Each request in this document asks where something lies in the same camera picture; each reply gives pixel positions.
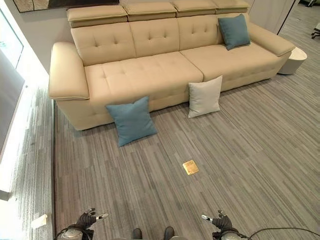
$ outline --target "foot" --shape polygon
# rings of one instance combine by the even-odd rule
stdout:
[[[132,239],[142,239],[142,231],[140,228],[136,228],[132,231]]]
[[[164,240],[170,240],[175,236],[175,230],[172,226],[168,226],[164,231]]]

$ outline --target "brass floor plate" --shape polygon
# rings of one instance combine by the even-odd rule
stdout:
[[[199,172],[196,163],[193,160],[187,161],[183,164],[186,174],[191,175]]]

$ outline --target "black cable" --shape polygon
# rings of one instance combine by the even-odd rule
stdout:
[[[89,234],[88,234],[86,231],[84,231],[84,230],[82,230],[82,229],[79,229],[79,228],[75,228],[75,227],[66,227],[66,228],[62,229],[62,230],[55,236],[55,238],[54,238],[53,240],[58,240],[58,237],[59,237],[61,234],[63,234],[64,231],[68,231],[68,230],[70,230],[70,229],[75,229],[75,230],[81,231],[83,234],[85,234],[85,235],[87,236],[88,240],[92,240],[91,237],[89,236]]]
[[[300,228],[300,227],[269,227],[269,228],[263,228],[263,229],[260,229],[259,231],[256,231],[256,232],[253,233],[250,237],[248,237],[248,239],[249,239],[249,240],[252,240],[251,238],[252,238],[254,235],[256,235],[256,234],[258,234],[258,233],[260,233],[260,232],[262,232],[262,231],[266,231],[266,230],[280,230],[280,229],[303,230],[303,231],[307,231],[307,232],[309,232],[309,233],[315,234],[315,235],[317,235],[317,236],[320,237],[320,234],[318,234],[318,233],[316,233],[316,232],[314,232],[314,231],[310,231],[309,229]]]

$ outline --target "white pillow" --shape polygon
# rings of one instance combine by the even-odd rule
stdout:
[[[222,75],[206,82],[189,83],[189,118],[220,111]]]

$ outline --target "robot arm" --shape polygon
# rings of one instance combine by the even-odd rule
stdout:
[[[55,237],[55,240],[92,240],[94,231],[88,228],[97,220],[104,219],[108,216],[108,214],[105,213],[96,217],[95,210],[95,208],[89,208],[79,217],[75,224],[68,226],[65,232],[60,232]]]

